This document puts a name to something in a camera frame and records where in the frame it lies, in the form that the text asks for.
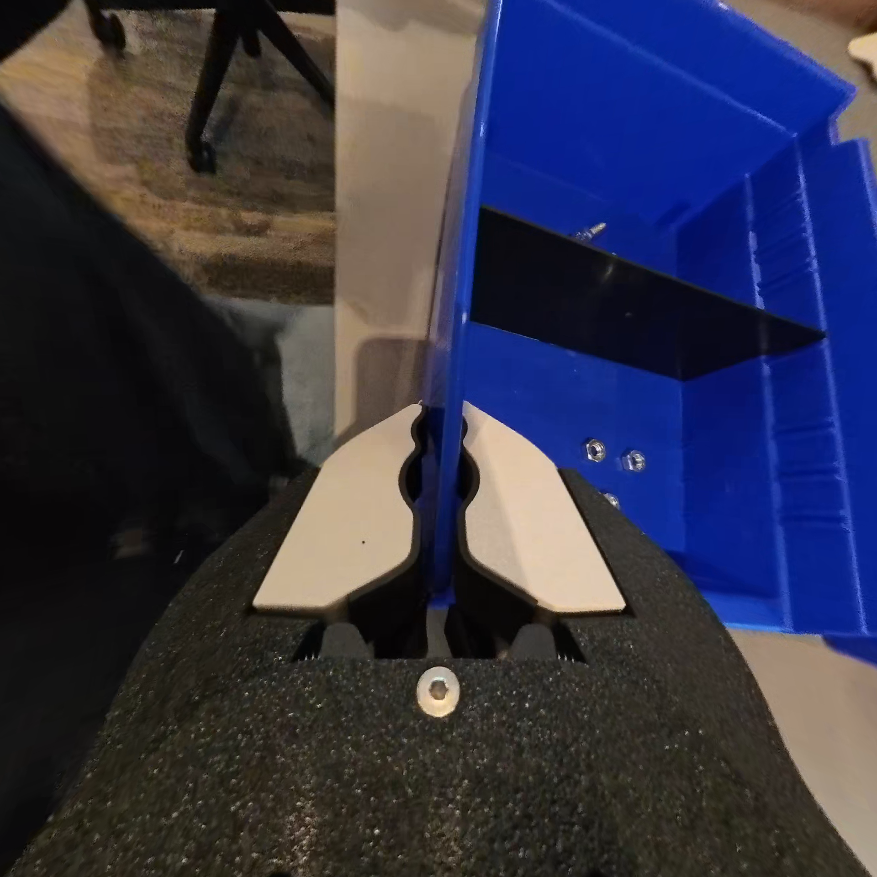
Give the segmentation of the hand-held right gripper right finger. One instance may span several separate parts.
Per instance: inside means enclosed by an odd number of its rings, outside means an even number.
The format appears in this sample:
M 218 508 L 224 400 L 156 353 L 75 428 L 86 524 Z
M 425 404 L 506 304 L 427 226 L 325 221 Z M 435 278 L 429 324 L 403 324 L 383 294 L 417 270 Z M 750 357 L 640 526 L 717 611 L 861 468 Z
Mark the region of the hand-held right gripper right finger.
M 621 618 L 627 601 L 559 468 L 485 411 L 464 411 L 455 510 L 455 636 L 503 652 L 522 629 Z

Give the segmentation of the black divider plate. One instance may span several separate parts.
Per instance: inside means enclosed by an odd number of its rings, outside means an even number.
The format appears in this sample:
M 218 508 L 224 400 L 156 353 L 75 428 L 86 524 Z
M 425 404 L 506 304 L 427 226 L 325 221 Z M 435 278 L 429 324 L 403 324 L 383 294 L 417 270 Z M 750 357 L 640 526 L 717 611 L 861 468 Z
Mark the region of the black divider plate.
M 483 206 L 475 323 L 679 381 L 826 339 L 774 315 Z

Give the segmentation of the black office chair base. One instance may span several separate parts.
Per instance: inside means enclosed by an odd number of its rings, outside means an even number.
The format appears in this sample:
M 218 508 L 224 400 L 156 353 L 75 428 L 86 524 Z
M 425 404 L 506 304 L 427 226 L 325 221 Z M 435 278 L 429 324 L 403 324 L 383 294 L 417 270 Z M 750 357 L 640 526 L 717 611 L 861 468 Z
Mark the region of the black office chair base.
M 242 46 L 250 57 L 259 58 L 259 37 L 265 37 L 301 74 L 323 104 L 330 111 L 335 109 L 334 85 L 280 16 L 282 12 L 335 16 L 337 3 L 334 1 L 85 1 L 84 6 L 92 34 L 103 48 L 117 55 L 126 50 L 125 28 L 117 16 L 119 10 L 214 10 L 184 133 L 186 157 L 196 173 L 213 174 L 216 171 L 214 149 L 203 135 L 238 46 Z

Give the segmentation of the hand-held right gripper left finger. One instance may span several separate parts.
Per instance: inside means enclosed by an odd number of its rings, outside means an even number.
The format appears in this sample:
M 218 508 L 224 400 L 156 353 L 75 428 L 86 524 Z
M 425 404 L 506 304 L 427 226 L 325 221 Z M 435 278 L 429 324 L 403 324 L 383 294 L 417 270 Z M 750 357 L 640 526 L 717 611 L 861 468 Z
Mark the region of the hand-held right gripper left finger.
M 422 424 L 412 403 L 359 433 L 320 468 L 252 608 L 343 620 L 373 645 L 413 625 L 423 608 Z

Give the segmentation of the blue plastic bin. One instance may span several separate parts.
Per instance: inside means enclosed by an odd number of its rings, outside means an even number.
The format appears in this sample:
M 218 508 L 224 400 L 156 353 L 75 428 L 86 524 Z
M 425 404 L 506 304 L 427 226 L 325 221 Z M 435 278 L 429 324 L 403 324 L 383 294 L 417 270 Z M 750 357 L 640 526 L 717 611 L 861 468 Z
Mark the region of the blue plastic bin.
M 837 133 L 853 96 L 721 2 L 489 3 L 424 390 L 438 589 L 469 402 L 616 494 L 729 627 L 875 663 L 875 177 Z M 679 381 L 475 323 L 483 206 L 570 238 L 605 222 L 587 245 L 826 339 Z

